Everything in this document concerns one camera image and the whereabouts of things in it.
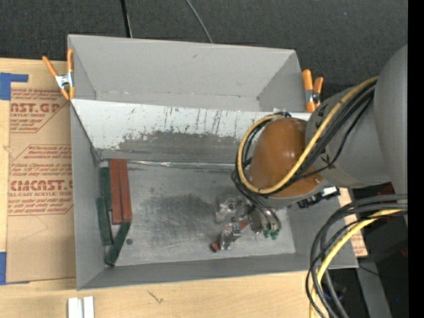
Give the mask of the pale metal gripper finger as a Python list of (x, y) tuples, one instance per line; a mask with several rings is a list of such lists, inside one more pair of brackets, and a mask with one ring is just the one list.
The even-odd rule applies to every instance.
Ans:
[(219, 235), (219, 249), (228, 250), (232, 243), (242, 236), (241, 228), (238, 223), (227, 223)]
[(216, 223), (240, 221), (246, 212), (246, 203), (241, 200), (227, 199), (220, 202), (215, 212)]

